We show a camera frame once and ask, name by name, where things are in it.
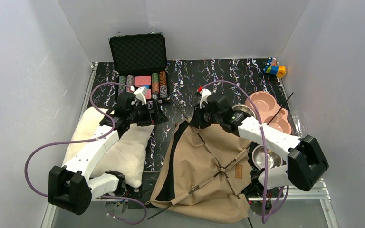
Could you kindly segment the white fluffy cushion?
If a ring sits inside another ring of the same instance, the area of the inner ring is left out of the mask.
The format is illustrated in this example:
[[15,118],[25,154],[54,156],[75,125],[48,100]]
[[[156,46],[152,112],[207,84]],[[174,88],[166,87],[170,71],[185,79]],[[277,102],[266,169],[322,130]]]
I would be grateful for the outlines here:
[[[88,108],[83,112],[71,140],[92,138],[103,118],[104,115],[95,108]],[[98,177],[106,171],[117,171],[125,175],[126,184],[133,188],[140,187],[146,159],[146,147],[153,129],[153,125],[130,125],[129,130],[103,156],[92,171],[91,176]]]

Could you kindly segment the colourful toy block car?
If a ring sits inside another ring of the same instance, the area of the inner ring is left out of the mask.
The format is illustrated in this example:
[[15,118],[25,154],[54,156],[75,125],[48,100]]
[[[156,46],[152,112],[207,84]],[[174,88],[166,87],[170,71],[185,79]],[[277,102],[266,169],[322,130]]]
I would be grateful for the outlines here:
[[277,78],[283,78],[286,75],[286,67],[280,65],[280,63],[274,57],[268,57],[263,68],[263,72],[266,74],[274,75]]

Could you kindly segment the black poker chip case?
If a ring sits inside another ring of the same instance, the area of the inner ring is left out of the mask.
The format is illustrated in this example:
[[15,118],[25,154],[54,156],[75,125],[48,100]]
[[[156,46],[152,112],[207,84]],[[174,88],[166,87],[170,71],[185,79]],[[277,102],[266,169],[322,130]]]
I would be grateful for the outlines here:
[[158,90],[152,88],[153,80],[145,84],[151,94],[149,99],[169,101],[167,84],[167,54],[165,36],[160,32],[110,37],[109,46],[114,62],[114,70],[121,76],[134,77],[158,74]]

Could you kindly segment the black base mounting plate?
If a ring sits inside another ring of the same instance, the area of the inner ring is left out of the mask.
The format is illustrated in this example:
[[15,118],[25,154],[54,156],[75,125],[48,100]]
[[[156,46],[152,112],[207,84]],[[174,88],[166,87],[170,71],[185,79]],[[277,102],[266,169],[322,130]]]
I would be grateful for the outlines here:
[[[136,199],[142,203],[146,203],[153,192],[153,189],[155,187],[156,181],[159,176],[159,171],[144,171],[143,177],[142,177],[142,185],[139,187],[138,192],[135,191],[135,188],[130,187],[127,185],[127,192],[125,194],[126,197],[130,197],[133,199]],[[242,193],[247,198],[255,198],[254,201],[262,201],[262,193],[257,194],[256,190],[251,190],[250,186],[247,186]],[[115,199],[107,199],[105,201],[105,209],[111,213],[113,212],[123,212],[126,209],[141,209],[142,207],[135,203],[131,202],[130,205],[128,205],[128,202]]]

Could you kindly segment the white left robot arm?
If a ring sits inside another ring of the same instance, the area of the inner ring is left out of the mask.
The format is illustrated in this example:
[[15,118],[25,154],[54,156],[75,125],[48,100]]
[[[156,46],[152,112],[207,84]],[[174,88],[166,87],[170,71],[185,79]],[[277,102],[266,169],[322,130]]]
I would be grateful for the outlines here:
[[110,148],[119,142],[131,124],[137,126],[159,125],[168,118],[159,107],[146,101],[147,88],[140,87],[133,93],[121,93],[113,109],[104,113],[92,138],[62,167],[54,166],[48,174],[48,202],[76,215],[83,214],[92,199],[117,190],[124,175],[106,171],[91,178],[94,168]]

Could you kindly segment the steel bowl far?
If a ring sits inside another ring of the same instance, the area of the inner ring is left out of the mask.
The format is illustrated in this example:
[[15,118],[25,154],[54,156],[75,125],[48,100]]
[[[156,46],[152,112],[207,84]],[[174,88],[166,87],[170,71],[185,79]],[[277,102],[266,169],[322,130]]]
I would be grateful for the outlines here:
[[233,114],[234,118],[247,118],[247,117],[257,118],[255,112],[252,109],[242,104],[233,106],[232,110],[234,112]]

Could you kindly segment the tan fabric pet tent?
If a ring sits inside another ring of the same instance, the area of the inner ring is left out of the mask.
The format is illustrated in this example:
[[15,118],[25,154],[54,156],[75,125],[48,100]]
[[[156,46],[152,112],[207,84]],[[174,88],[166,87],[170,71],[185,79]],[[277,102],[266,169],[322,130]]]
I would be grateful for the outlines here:
[[205,146],[188,125],[184,121],[175,129],[149,203],[216,223],[245,219],[250,206],[242,191],[251,183],[250,140],[213,124],[198,130]]

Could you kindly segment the pink double pet bowl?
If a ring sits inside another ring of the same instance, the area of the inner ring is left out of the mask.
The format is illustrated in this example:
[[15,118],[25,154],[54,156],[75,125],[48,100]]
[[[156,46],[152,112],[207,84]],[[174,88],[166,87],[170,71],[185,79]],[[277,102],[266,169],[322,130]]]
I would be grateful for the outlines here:
[[281,132],[291,134],[288,111],[279,106],[275,97],[267,92],[255,92],[250,95],[251,101],[258,109],[263,123]]

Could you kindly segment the clear plastic water bottle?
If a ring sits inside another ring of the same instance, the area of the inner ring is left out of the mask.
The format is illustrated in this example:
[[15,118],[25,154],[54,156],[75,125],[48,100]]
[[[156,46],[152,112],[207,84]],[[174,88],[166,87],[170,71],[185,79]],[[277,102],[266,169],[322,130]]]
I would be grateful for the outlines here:
[[307,126],[304,114],[300,110],[290,112],[289,123],[292,127],[292,134],[304,138],[307,134]]

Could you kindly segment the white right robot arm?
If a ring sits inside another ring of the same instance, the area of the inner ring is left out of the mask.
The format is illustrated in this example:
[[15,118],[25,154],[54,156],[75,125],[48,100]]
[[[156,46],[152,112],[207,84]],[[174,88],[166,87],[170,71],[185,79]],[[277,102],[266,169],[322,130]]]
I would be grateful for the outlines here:
[[302,191],[310,191],[328,170],[329,164],[315,137],[300,138],[260,124],[255,117],[234,111],[222,94],[204,89],[197,95],[200,101],[194,108],[191,126],[204,129],[218,124],[237,137],[264,144],[286,162],[279,167],[266,167],[255,178],[260,190],[293,185]]

